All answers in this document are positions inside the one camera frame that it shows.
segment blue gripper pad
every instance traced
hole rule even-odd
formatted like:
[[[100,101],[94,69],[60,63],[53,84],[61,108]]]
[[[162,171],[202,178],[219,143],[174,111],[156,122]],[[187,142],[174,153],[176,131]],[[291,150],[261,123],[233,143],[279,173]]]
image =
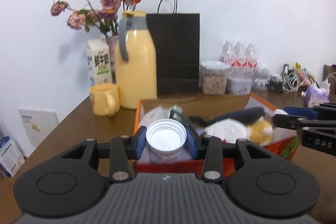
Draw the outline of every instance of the blue gripper pad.
[[[135,136],[138,138],[135,149],[136,160],[139,160],[141,158],[143,149],[145,148],[145,145],[147,143],[146,131],[147,127],[140,127],[138,131],[135,133]]]
[[[285,107],[283,109],[289,115],[294,116],[303,116],[306,117],[308,120],[314,120],[318,118],[317,112],[313,111],[311,108],[303,108],[303,107]]]
[[[186,128],[186,130],[187,130],[187,140],[185,144],[189,150],[191,157],[195,160],[198,158],[196,138],[198,138],[199,136],[197,135],[196,132],[192,132],[189,128]]]

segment flower bouquet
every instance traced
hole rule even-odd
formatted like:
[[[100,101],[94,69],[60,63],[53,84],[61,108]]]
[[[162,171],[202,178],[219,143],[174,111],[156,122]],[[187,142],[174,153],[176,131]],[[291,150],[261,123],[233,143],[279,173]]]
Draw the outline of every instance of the flower bouquet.
[[[51,6],[50,13],[52,16],[58,16],[63,11],[71,11],[71,15],[67,20],[67,25],[74,30],[84,29],[89,32],[91,27],[97,27],[108,37],[118,35],[118,10],[123,5],[123,10],[135,10],[137,4],[141,0],[100,0],[101,8],[95,9],[89,0],[87,5],[82,9],[73,9],[70,4],[63,0],[58,0]]]

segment plastic storage container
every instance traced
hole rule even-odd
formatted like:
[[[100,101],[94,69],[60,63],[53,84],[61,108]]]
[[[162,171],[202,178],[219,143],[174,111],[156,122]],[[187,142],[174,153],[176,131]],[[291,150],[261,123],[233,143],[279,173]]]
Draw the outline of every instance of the plastic storage container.
[[[252,80],[238,77],[227,77],[226,91],[234,95],[251,93]]]
[[[202,93],[209,95],[223,95],[226,88],[226,72],[228,64],[219,61],[201,63]]]

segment milk carton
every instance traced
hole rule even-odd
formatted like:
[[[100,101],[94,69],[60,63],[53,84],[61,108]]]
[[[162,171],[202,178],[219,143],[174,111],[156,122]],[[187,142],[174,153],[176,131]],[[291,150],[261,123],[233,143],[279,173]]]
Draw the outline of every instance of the milk carton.
[[[112,83],[110,50],[104,39],[89,39],[86,49],[91,86]]]

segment mug handle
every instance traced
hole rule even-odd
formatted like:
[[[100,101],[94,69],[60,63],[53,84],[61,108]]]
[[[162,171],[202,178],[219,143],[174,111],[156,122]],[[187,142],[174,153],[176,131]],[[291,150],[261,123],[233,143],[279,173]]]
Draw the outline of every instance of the mug handle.
[[[105,94],[105,97],[106,97],[106,102],[107,102],[108,115],[114,116],[118,111],[116,99],[109,92]]]

